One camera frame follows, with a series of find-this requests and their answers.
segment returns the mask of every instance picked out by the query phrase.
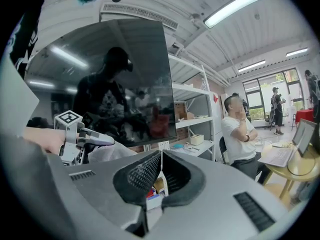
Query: metal shelving unit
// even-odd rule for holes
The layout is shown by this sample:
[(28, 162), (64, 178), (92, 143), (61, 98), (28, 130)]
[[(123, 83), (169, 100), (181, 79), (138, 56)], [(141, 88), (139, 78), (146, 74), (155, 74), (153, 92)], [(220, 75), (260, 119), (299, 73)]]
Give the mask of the metal shelving unit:
[[(209, 151), (211, 154), (211, 159), (215, 160), (215, 155), (211, 151), (211, 148), (214, 146), (214, 117), (213, 117), (213, 111), (211, 106), (211, 99), (210, 99), (210, 89), (209, 89), (209, 83), (207, 79), (207, 75), (205, 72), (205, 69), (203, 66), (198, 67), (196, 65), (191, 64), (190, 62), (177, 58), (175, 56), (172, 56), (168, 54), (169, 57), (169, 64), (170, 64), (170, 72), (171, 72), (171, 80), (172, 80), (172, 92), (173, 92), (173, 100), (175, 102), (184, 102), (186, 106), (186, 110), (188, 111), (191, 107), (193, 101), (195, 98), (205, 95), (207, 98), (208, 103), (208, 117), (206, 118), (200, 118), (200, 119), (190, 119), (190, 120), (182, 120), (175, 124), (176, 128), (183, 128), (188, 127), (188, 135), (190, 138), (190, 135), (193, 135), (194, 133), (191, 131), (190, 126), (202, 124), (205, 122), (210, 122), (210, 136), (211, 139), (205, 140), (202, 144), (198, 146), (190, 145), (191, 147), (199, 149), (199, 151), (194, 152), (191, 154), (192, 156), (198, 157), (205, 151)], [(206, 90), (194, 88), (189, 85), (185, 85), (184, 83), (195, 76), (202, 74), (203, 79), (205, 80)], [(183, 139), (177, 142), (174, 142), (169, 145), (168, 141), (165, 141), (165, 145), (160, 145), (159, 148), (156, 149), (162, 149), (163, 146), (166, 147), (172, 147), (174, 144), (185, 144), (186, 142), (189, 142), (189, 138)]]

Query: laptop screen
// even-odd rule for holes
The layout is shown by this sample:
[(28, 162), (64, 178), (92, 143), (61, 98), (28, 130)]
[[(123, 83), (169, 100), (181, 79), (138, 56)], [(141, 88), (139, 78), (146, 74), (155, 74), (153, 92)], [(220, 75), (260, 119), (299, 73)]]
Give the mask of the laptop screen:
[(292, 140), (293, 144), (298, 148), (300, 155), (303, 155), (306, 152), (315, 131), (315, 127), (316, 124), (314, 122), (301, 119)]

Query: window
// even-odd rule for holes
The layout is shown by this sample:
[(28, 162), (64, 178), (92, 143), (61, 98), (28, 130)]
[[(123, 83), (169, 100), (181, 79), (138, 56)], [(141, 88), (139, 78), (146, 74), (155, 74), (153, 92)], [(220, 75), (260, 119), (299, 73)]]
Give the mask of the window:
[(299, 81), (299, 76), (295, 68), (284, 71), (284, 75), (287, 83)]
[[(274, 95), (272, 89), (274, 87), (278, 88), (278, 94), (281, 94), (281, 98), (286, 101), (289, 100), (289, 92), (285, 80), (285, 75), (282, 72), (267, 75), (261, 78), (258, 78), (258, 81), (261, 86), (261, 93), (264, 102), (264, 111), (266, 114), (269, 114), (271, 111), (271, 98)], [(287, 110), (283, 109), (283, 115), (286, 116)]]
[(243, 83), (251, 120), (265, 119), (264, 102), (258, 80)]
[(287, 101), (282, 105), (283, 116), (288, 115), (287, 108), (292, 104), (289, 97), (297, 111), (305, 107), (301, 83), (295, 68), (244, 82), (243, 87), (252, 120), (263, 120), (270, 114), (273, 87), (277, 87), (281, 99)]

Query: laptop keyboard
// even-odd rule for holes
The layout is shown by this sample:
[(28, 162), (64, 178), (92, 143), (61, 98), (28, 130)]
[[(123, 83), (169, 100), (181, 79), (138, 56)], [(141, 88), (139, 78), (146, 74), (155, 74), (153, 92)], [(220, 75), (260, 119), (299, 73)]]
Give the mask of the laptop keyboard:
[(288, 157), (287, 150), (279, 151), (278, 154), (274, 158), (272, 158), (270, 162), (273, 164), (281, 165), (286, 161), (287, 157)]

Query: electrical outlet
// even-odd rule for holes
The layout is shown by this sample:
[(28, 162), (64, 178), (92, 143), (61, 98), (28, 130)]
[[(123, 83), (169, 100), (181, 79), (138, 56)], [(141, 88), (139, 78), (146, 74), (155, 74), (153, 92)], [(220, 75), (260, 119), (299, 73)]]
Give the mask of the electrical outlet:
[(161, 151), (170, 149), (169, 141), (159, 142), (158, 146), (159, 146), (159, 150), (161, 150)]

